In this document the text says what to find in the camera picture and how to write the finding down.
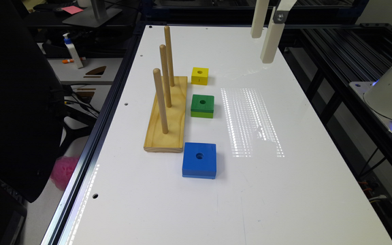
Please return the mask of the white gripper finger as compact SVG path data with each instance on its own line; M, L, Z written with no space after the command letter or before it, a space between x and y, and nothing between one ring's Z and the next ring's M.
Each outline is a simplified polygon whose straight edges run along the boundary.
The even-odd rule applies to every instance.
M285 22L296 2L297 0L279 0L277 6L273 8L260 56L263 63L269 64L274 61Z
M251 25L251 37L260 38L270 0L257 0Z

